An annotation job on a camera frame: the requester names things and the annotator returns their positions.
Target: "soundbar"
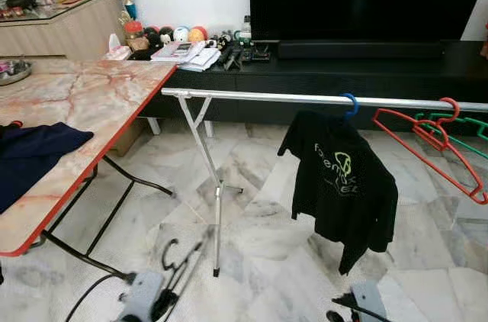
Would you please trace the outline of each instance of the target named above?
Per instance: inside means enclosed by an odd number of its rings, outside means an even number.
[[[439,42],[289,40],[278,44],[280,59],[438,59]]]

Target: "marble-pattern table top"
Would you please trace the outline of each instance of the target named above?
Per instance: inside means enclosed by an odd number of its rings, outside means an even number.
[[[32,75],[0,87],[0,124],[62,121],[95,133],[0,214],[0,256],[27,250],[174,70],[168,63],[39,60]]]

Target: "white tile floor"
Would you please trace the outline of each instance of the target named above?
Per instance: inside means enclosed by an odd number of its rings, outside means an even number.
[[[488,227],[456,221],[457,212],[469,213],[468,198],[386,134],[364,132],[400,190],[395,238],[386,253],[368,251],[349,276],[340,276],[342,246],[314,234],[311,217],[291,220],[297,160],[276,156],[285,132],[286,127],[216,123],[215,137],[207,139],[216,166],[246,190],[227,192],[223,200],[220,277],[211,275],[208,247],[170,322],[315,322],[325,321],[329,309],[349,317],[330,300],[366,279],[378,283],[395,322],[488,320]],[[452,159],[440,157],[412,134],[402,136],[466,180]],[[169,256],[180,259],[214,222],[213,184],[182,121],[165,121],[157,137],[144,133],[116,160],[134,175],[173,186],[178,196],[135,185],[93,257],[124,272],[161,272],[162,249],[171,238],[180,244]],[[486,175],[488,161],[473,161]],[[99,177],[56,235],[84,250],[127,183],[101,163]],[[49,242],[22,257],[3,258],[2,265],[2,322],[63,321],[75,300],[104,274]],[[122,309],[118,295],[126,290],[123,282],[106,281],[72,320],[114,320]]]

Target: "gray plastic part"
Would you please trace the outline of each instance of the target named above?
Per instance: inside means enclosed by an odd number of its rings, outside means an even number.
[[[387,311],[381,300],[380,292],[374,282],[368,280],[354,284],[351,286],[351,290],[359,307],[368,309],[382,317],[387,317]],[[361,312],[359,313],[359,320],[361,322],[378,322],[377,318]]]
[[[117,321],[127,316],[134,316],[141,322],[153,322],[151,310],[161,294],[164,277],[158,272],[142,272],[137,274],[127,297],[125,308]]]

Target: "book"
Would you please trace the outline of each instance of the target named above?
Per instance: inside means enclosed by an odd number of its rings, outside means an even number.
[[[186,54],[175,53],[180,44],[186,42],[172,41],[164,46],[161,50],[156,51],[151,55],[151,61],[166,61],[169,63],[186,63],[196,57],[204,48],[205,41],[193,42]]]

